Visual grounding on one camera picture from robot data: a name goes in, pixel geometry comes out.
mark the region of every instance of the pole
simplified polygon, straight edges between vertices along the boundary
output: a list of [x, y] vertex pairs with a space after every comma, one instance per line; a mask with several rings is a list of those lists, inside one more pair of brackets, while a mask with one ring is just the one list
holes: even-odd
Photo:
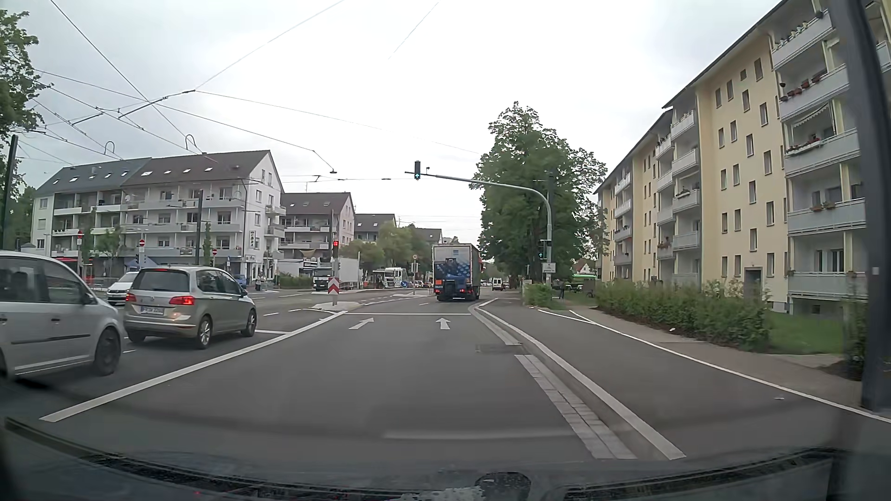
[[9, 233], [12, 219], [9, 213], [12, 206], [10, 203], [12, 201], [12, 181], [15, 179], [15, 153], [18, 149], [19, 136], [13, 134], [12, 140], [9, 142], [9, 158], [6, 159], [6, 176], [3, 184], [3, 232], [0, 233], [0, 250], [9, 249], [6, 242], [11, 240]]
[[[405, 172], [406, 174], [414, 174], [414, 172]], [[523, 190], [524, 192], [531, 192], [538, 195], [542, 201], [544, 201], [544, 208], [548, 211], [548, 227], [547, 227], [547, 239], [548, 242], [552, 241], [553, 237], [553, 214], [551, 212], [551, 204], [548, 202], [548, 197], [544, 196], [538, 190], [532, 188], [526, 188], [525, 186], [517, 186], [517, 185], [506, 185], [504, 183], [493, 183], [491, 181], [479, 181], [477, 179], [467, 179], [464, 177], [452, 177], [452, 176], [441, 176], [439, 174], [421, 174], [421, 176], [427, 177], [437, 177], [439, 179], [449, 179], [451, 181], [461, 181], [463, 183], [471, 183], [473, 185], [489, 185], [489, 186], [503, 186], [505, 188], [514, 188], [516, 190]], [[545, 252], [545, 262], [550, 263], [552, 259], [550, 248], [547, 252]]]

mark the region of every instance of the sky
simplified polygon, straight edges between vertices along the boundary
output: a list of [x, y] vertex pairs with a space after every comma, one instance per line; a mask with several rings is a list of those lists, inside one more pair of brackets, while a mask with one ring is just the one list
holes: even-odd
[[[164, 157], [188, 154], [191, 135], [193, 152], [271, 150], [288, 192], [351, 192], [357, 212], [395, 213], [402, 224], [476, 242], [480, 192], [415, 181], [404, 173], [415, 160], [431, 174], [472, 177], [492, 146], [489, 122], [519, 101], [613, 168], [663, 104], [777, 0], [55, 1], [139, 92], [50, 0], [0, 0], [30, 12], [21, 26], [40, 40], [29, 51], [37, 70], [137, 97], [45, 74], [83, 103], [49, 89], [37, 98], [45, 123], [57, 122], [47, 129], [69, 143], [20, 139], [19, 156], [40, 159], [20, 164], [30, 185], [62, 160], [112, 160], [102, 155], [109, 141], [123, 158]], [[159, 103], [180, 110], [160, 108], [174, 125], [152, 107], [128, 115], [129, 124], [108, 115], [79, 130], [58, 123], [95, 106], [131, 111], [144, 103], [139, 93], [153, 100], [198, 86]]]

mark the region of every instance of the semi truck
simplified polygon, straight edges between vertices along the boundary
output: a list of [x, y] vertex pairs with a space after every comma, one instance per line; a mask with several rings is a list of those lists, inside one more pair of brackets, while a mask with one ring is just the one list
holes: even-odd
[[433, 246], [433, 292], [439, 301], [478, 300], [483, 260], [472, 243]]

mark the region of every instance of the white apartment building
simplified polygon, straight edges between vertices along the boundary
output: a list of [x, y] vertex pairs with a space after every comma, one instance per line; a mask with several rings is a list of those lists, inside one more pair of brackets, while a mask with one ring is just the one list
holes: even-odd
[[[84, 238], [95, 238], [120, 226], [124, 250], [116, 265], [187, 265], [203, 255], [209, 229], [218, 267], [251, 278], [271, 277], [283, 257], [278, 249], [284, 236], [278, 223], [285, 212], [281, 197], [269, 151], [68, 167], [37, 189], [32, 239], [38, 252], [75, 264], [78, 230], [92, 226]], [[142, 255], [140, 240], [145, 240]], [[96, 271], [86, 270], [88, 275]]]

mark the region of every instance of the balcony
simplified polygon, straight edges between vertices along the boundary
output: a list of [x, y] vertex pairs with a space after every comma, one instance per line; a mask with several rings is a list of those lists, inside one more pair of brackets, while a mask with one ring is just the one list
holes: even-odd
[[681, 119], [671, 124], [671, 139], [677, 141], [681, 136], [693, 129], [696, 125], [696, 110], [687, 111]]
[[802, 146], [784, 155], [786, 176], [808, 172], [860, 156], [857, 129]]
[[688, 251], [699, 248], [699, 232], [676, 234], [672, 237], [671, 248], [673, 251]]
[[678, 193], [674, 196], [671, 204], [671, 210], [674, 214], [687, 209], [696, 209], [700, 204], [699, 190], [693, 190], [685, 193]]
[[812, 19], [807, 27], [799, 31], [794, 37], [778, 45], [772, 51], [773, 67], [778, 69], [783, 64], [791, 61], [814, 44], [820, 43], [833, 30], [829, 11], [823, 11], [822, 19]]
[[616, 183], [616, 188], [613, 190], [613, 194], [618, 194], [622, 190], [626, 189], [631, 184], [631, 175], [625, 176], [618, 180]]
[[684, 155], [671, 162], [672, 177], [680, 177], [681, 174], [699, 165], [699, 148], [693, 148]]
[[866, 274], [796, 271], [789, 276], [789, 296], [824, 300], [865, 299]]
[[623, 202], [622, 205], [619, 205], [618, 207], [616, 207], [616, 210], [613, 211], [613, 217], [619, 218], [629, 210], [631, 210], [631, 199], [630, 198], [628, 200], [626, 200], [625, 202]]
[[618, 230], [613, 234], [613, 240], [616, 242], [622, 242], [625, 239], [631, 238], [631, 227], [623, 228]]
[[662, 142], [656, 145], [656, 160], [662, 160], [662, 157], [666, 156], [674, 149], [674, 143], [671, 141], [671, 134], [668, 137], [662, 139]]
[[613, 264], [616, 265], [617, 267], [620, 267], [623, 265], [630, 265], [631, 264], [631, 252], [628, 252], [627, 254], [616, 254], [616, 257], [613, 258]]
[[865, 228], [865, 200], [840, 201], [832, 209], [793, 210], [787, 217], [787, 223], [789, 235]]
[[[888, 51], [887, 42], [878, 44], [876, 51], [879, 53], [879, 66], [882, 71], [891, 70], [891, 53]], [[786, 101], [780, 101], [780, 120], [785, 121], [809, 111], [844, 93], [847, 88], [847, 66], [842, 65], [823, 75], [819, 82], [812, 83], [808, 88], [802, 89], [801, 94], [793, 95]]]

